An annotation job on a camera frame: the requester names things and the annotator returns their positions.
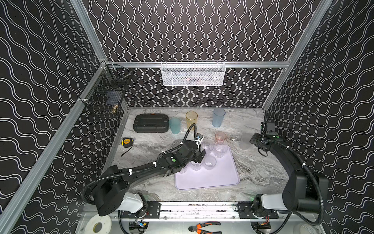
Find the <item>clear plain glass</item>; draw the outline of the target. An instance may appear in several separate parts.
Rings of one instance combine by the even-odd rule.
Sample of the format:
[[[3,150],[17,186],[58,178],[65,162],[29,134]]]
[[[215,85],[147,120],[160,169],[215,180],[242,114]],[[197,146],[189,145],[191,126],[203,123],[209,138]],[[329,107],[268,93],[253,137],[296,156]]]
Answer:
[[[210,152],[214,149],[214,141],[211,141],[211,140],[204,140],[202,142],[202,148],[206,151],[206,152]]]

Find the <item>frosted white plastic cup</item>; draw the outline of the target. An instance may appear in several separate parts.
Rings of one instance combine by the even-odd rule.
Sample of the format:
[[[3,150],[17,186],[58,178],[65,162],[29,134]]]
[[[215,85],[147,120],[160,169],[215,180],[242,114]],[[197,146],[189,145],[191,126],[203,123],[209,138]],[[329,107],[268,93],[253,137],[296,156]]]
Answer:
[[[243,135],[241,137],[241,140],[240,140],[240,143],[239,143],[240,149],[242,149],[242,150],[249,149],[249,147],[251,146],[251,143],[250,143],[251,138],[252,138],[251,134],[243,133]]]

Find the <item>lavender plastic tray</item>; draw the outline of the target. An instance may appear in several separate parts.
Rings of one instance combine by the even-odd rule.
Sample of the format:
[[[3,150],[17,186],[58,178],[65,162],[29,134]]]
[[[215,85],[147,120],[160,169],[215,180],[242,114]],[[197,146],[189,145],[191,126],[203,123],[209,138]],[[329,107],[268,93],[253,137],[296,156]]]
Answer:
[[[221,187],[237,185],[240,182],[237,167],[232,156],[231,149],[222,158],[217,158],[217,165],[212,170],[203,167],[199,171],[194,171],[188,164],[181,172],[175,174],[175,187],[178,190],[192,190],[210,187]]]

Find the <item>small pink plastic cup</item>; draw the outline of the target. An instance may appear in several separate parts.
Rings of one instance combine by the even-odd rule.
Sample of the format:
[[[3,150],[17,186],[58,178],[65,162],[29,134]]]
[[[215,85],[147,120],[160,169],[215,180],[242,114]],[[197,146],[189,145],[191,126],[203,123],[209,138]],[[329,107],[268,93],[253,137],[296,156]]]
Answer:
[[[225,132],[222,132],[222,131],[216,132],[215,139],[214,139],[215,142],[226,141],[226,140],[227,140],[227,134]]]

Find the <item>tall yellow plastic cup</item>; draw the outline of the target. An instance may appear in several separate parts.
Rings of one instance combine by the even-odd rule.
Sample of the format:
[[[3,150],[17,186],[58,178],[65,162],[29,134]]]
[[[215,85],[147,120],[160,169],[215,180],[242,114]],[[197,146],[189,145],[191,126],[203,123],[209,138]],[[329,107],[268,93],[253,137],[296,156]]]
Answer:
[[[192,124],[196,124],[198,120],[198,114],[195,111],[188,111],[186,113],[186,124],[189,129]]]

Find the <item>teal textured plastic cup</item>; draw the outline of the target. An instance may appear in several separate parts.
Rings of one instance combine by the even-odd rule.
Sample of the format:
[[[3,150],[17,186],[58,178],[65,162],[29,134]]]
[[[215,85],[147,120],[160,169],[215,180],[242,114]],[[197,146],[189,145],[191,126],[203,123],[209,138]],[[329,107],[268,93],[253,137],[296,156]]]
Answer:
[[[181,131],[181,120],[179,118],[169,119],[169,127],[173,134],[179,134]]]

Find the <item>tall blue plastic cup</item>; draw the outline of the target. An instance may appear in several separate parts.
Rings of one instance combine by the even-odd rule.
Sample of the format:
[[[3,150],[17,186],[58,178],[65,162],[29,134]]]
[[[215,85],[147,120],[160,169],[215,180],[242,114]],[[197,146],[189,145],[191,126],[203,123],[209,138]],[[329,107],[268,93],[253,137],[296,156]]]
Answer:
[[[213,121],[212,125],[214,127],[220,127],[226,115],[226,111],[223,108],[216,108],[213,111]]]

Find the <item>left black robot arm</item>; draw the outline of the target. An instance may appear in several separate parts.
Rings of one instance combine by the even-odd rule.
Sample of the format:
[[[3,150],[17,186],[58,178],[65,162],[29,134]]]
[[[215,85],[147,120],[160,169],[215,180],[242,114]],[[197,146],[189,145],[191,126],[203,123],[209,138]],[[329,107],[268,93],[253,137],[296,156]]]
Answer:
[[[203,138],[193,123],[179,145],[161,152],[155,161],[127,169],[111,166],[101,177],[88,182],[80,197],[85,203],[94,205],[99,216],[126,211],[137,218],[144,217],[148,209],[145,197],[129,190],[149,179],[179,173],[190,162],[201,163],[206,155],[202,148]]]

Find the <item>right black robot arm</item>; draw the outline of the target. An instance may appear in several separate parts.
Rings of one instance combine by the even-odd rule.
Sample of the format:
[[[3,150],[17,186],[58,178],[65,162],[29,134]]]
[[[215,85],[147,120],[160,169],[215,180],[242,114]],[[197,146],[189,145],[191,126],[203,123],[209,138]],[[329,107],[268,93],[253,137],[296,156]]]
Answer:
[[[312,226],[319,226],[325,214],[329,179],[313,172],[289,143],[276,133],[275,124],[261,123],[250,143],[259,153],[270,152],[286,170],[289,179],[280,194],[258,194],[252,203],[252,213],[258,218],[270,217],[272,212],[295,214]]]

